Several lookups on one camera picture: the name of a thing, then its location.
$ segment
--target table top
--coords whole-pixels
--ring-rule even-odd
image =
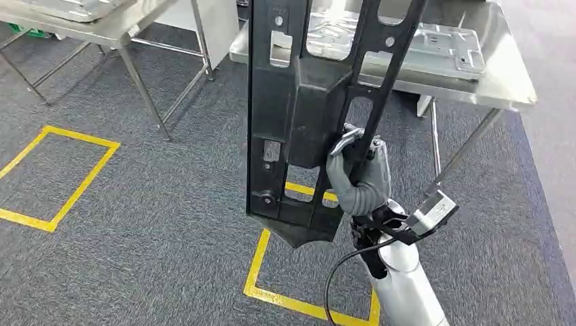
[[[534,86],[497,3],[430,0],[422,22],[475,30],[486,62],[484,74],[478,81],[469,81],[401,69],[394,89],[512,111],[534,107],[537,101]],[[231,60],[248,63],[248,38],[246,24],[230,46]],[[289,62],[289,50],[274,46],[272,60]],[[386,69],[364,63],[359,82],[378,87]]]
[[[24,2],[0,1],[0,20],[27,28],[120,48],[130,43],[130,33],[150,25],[176,0],[133,0],[123,3],[109,15],[94,22],[73,22],[33,11]]]

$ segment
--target black plastic panel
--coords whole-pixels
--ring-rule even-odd
[[[382,117],[400,65],[424,10],[425,0],[412,0],[406,18],[396,26],[378,21],[380,0],[364,0],[350,54],[342,61],[312,56],[306,50],[306,31],[312,0],[253,0],[250,24],[247,213],[293,247],[310,241],[332,241],[342,211],[322,204],[330,188],[324,170],[329,148],[342,135],[350,102],[357,96],[372,102],[365,136],[347,158],[351,179],[361,169],[370,141]],[[276,25],[281,17],[282,24]],[[288,67],[270,64],[270,35],[292,37]],[[385,40],[395,39],[386,46]],[[367,51],[393,53],[379,88],[357,83]],[[278,160],[264,160],[265,142],[281,144]],[[289,165],[320,166],[314,196],[303,202],[284,195]]]

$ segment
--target screw hole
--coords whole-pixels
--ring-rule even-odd
[[[394,45],[394,42],[396,42],[396,40],[394,39],[394,37],[388,36],[388,38],[386,39],[385,44],[386,44],[387,47],[390,48],[391,46]]]
[[[276,16],[276,18],[274,18],[274,23],[276,26],[280,27],[284,23],[284,19],[280,16]]]

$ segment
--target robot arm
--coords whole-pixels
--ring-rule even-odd
[[[390,199],[388,156],[386,144],[380,139],[372,142],[368,160],[354,186],[346,174],[342,150],[362,131],[350,125],[346,126],[346,131],[328,156],[327,175],[340,207],[352,215],[354,244],[359,250],[355,253],[361,257],[387,321],[392,326],[449,326],[414,243],[445,224],[458,209],[457,205],[438,191],[408,215]],[[336,268],[355,253],[342,258],[327,280],[325,311],[332,325],[334,321],[327,304],[329,282]]]

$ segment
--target black cable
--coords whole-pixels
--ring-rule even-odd
[[[387,245],[390,245],[392,243],[394,243],[396,241],[396,239],[392,238],[390,240],[386,240],[380,244],[374,245],[372,247],[368,247],[368,248],[364,248],[364,249],[360,249],[360,250],[356,250],[353,251],[351,253],[349,253],[348,255],[345,255],[344,257],[340,258],[339,261],[336,262],[336,264],[334,264],[334,266],[332,266],[332,270],[330,270],[330,273],[328,274],[328,277],[326,278],[326,285],[324,286],[324,311],[326,311],[326,317],[328,318],[328,321],[330,322],[330,325],[332,326],[336,326],[336,323],[334,322],[334,320],[332,319],[332,315],[330,314],[330,306],[328,304],[328,292],[330,289],[330,282],[332,281],[332,277],[334,276],[334,273],[336,273],[336,270],[340,267],[340,265],[342,265],[346,260],[356,256],[356,255],[360,255],[361,253],[365,253],[367,251],[372,251],[372,250],[376,250],[376,249],[380,249],[382,247],[385,247]]]

